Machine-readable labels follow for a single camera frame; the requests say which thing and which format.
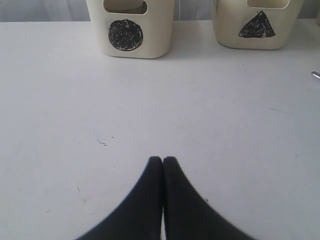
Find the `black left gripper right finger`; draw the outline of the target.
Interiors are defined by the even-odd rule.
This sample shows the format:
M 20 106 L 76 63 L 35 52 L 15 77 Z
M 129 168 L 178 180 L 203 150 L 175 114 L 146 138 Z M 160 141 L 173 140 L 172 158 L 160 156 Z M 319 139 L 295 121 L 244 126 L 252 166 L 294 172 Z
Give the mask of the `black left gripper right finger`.
M 224 219 L 198 194 L 178 160 L 163 160 L 164 225 L 168 240 L 252 240 Z

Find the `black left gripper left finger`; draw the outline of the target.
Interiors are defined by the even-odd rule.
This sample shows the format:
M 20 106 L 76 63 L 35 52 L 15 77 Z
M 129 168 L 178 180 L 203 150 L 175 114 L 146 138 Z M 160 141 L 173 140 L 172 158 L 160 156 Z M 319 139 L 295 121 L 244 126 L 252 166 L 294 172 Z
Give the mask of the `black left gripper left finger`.
M 164 169 L 152 156 L 124 200 L 79 240 L 159 240 L 162 231 Z

